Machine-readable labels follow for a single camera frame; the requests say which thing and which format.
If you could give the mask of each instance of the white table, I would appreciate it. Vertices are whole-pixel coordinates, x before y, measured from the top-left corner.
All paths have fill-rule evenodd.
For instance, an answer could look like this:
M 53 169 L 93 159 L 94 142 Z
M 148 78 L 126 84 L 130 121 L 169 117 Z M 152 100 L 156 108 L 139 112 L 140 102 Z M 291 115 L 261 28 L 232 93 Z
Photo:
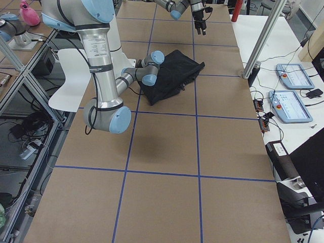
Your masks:
M 266 20 L 267 16 L 240 15 L 237 22 L 232 24 L 243 63 L 246 63 L 248 61 Z M 258 60 L 263 61 L 271 57 L 285 56 L 290 52 L 293 53 L 287 55 L 286 57 L 269 59 L 265 62 L 262 62 L 261 67 L 270 70 L 275 70 L 276 64 L 289 62 L 301 63 L 305 69 L 313 67 L 312 63 L 310 62 L 300 62 L 298 58 L 298 53 L 301 51 L 302 48 L 299 46 L 300 44 L 297 38 L 295 37 L 293 31 L 290 29 L 285 18 L 279 17 Z M 308 73 L 308 75 L 317 74 L 315 68 L 308 69 L 306 70 L 306 72 Z M 321 89 L 322 91 L 324 91 L 324 82 L 318 75 L 312 77 L 311 80 L 313 81 L 317 89 Z M 265 69 L 260 70 L 258 78 L 256 78 L 256 80 L 253 83 L 253 87 L 255 87 L 256 90 L 260 91 L 265 98 L 269 97 L 268 92 L 271 89 L 286 90 L 282 82 L 278 82 L 278 76 L 276 72 L 268 71 Z M 256 98 L 261 98 L 260 94 L 252 92 L 252 97 L 254 98 L 254 96 L 256 96 Z M 323 97 L 315 99 L 303 98 L 302 101 L 304 102 L 304 104 L 314 104 L 319 101 L 322 101 L 323 99 Z M 270 111 L 269 99 L 264 99 L 263 107 L 265 112 Z M 313 136 L 324 127 L 324 103 L 307 107 L 307 109 L 313 117 L 313 121 L 311 123 L 283 124 L 277 117 L 273 117 L 273 119 L 278 123 L 279 127 L 284 132 L 284 139 L 282 143 L 284 144 L 288 153 L 293 152 L 301 144 L 307 141 L 309 137 Z M 272 124 L 270 124 L 269 127 L 270 132 L 264 134 L 264 144 L 267 144 L 270 141 L 279 140 L 280 138 L 279 129 Z M 288 187 L 291 187 L 291 181 L 285 181 L 284 184 Z M 299 190 L 298 192 L 302 191 L 306 191 L 310 195 L 307 188 Z M 307 236 L 303 236 L 302 234 L 294 234 L 290 225 L 288 225 L 288 229 L 292 242 L 297 242 L 299 238 L 305 238 L 304 243 L 307 242 Z M 311 237 L 311 243 L 320 243 L 323 242 L 323 239 L 324 230 L 317 230 L 314 231 Z

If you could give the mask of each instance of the power strip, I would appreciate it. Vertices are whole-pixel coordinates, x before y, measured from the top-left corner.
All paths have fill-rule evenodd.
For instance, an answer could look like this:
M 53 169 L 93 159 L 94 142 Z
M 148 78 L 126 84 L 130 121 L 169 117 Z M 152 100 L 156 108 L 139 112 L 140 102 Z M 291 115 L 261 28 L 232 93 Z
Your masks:
M 23 160 L 28 159 L 36 150 L 40 148 L 42 142 L 38 139 L 30 142 L 27 148 L 19 155 Z

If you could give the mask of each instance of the white wall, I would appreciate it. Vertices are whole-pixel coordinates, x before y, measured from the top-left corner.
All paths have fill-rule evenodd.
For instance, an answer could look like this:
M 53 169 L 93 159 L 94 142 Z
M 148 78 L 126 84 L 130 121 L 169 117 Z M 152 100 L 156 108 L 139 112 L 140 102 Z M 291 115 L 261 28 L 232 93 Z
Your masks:
M 324 6 L 324 0 L 302 0 L 300 9 L 306 15 L 310 22 L 313 22 L 316 15 Z M 318 27 L 324 21 L 324 9 L 314 21 L 314 26 Z

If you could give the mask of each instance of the computer monitor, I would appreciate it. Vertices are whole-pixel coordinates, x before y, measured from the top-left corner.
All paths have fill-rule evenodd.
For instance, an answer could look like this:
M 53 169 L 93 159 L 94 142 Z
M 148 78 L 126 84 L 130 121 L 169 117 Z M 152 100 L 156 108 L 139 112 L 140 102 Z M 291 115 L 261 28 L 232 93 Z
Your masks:
M 324 129 L 290 154 L 305 185 L 319 202 L 324 201 Z

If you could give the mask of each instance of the pink object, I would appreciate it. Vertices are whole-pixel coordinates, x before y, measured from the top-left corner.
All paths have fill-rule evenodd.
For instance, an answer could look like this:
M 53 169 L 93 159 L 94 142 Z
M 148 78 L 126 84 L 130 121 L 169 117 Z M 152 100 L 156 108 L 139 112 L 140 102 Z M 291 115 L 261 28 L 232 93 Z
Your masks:
M 19 6 L 19 13 L 26 24 L 29 26 L 35 26 L 40 23 L 41 20 L 37 12 L 32 9 L 25 0 L 22 0 Z

